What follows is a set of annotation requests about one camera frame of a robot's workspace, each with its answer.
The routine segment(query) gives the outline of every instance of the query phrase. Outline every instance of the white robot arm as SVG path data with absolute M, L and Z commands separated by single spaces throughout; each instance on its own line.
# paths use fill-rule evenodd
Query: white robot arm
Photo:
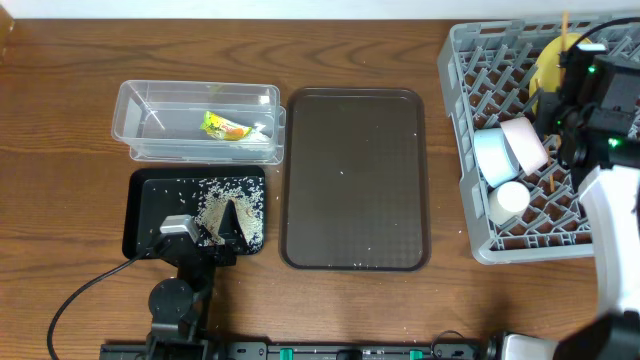
M 579 186 L 591 224 L 598 276 L 598 317 L 640 311 L 640 170 L 594 168 Z M 502 360 L 552 360 L 558 342 L 512 334 L 504 338 Z

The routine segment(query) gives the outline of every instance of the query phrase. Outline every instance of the white cup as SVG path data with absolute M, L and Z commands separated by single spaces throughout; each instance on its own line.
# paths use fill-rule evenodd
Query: white cup
M 485 180 L 498 187 L 518 175 L 518 159 L 502 129 L 478 130 L 473 135 L 473 151 Z
M 530 201 L 526 186 L 516 181 L 506 182 L 489 194 L 489 220 L 502 225 L 514 216 L 522 216 Z

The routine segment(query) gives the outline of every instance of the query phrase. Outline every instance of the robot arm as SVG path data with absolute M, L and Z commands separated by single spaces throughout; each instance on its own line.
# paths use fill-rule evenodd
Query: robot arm
M 593 234 L 598 316 L 640 312 L 639 188 L 640 170 L 624 166 L 598 166 L 579 187 Z

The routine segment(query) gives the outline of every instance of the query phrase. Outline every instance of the white bowl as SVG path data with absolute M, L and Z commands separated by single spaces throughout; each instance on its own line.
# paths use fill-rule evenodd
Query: white bowl
M 530 201 L 526 186 L 516 181 L 504 183 L 489 194 L 489 220 L 502 225 L 514 216 L 522 216 Z

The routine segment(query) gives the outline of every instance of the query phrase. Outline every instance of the black tray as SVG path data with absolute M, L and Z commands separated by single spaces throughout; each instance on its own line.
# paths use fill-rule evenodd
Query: black tray
M 299 269 L 412 271 L 431 242 L 424 110 L 402 89 L 289 103 L 280 253 Z
M 160 231 L 160 225 L 169 215 L 198 215 L 200 193 L 206 189 L 201 180 L 218 180 L 222 183 L 255 179 L 255 186 L 261 187 L 264 211 L 262 224 L 262 244 L 266 230 L 266 183 L 264 171 L 258 166 L 188 167 L 140 169 L 129 180 L 127 215 L 122 238 L 122 253 L 131 259 Z M 249 194 L 249 186 L 242 186 Z M 259 252 L 262 245 L 251 248 L 246 254 Z

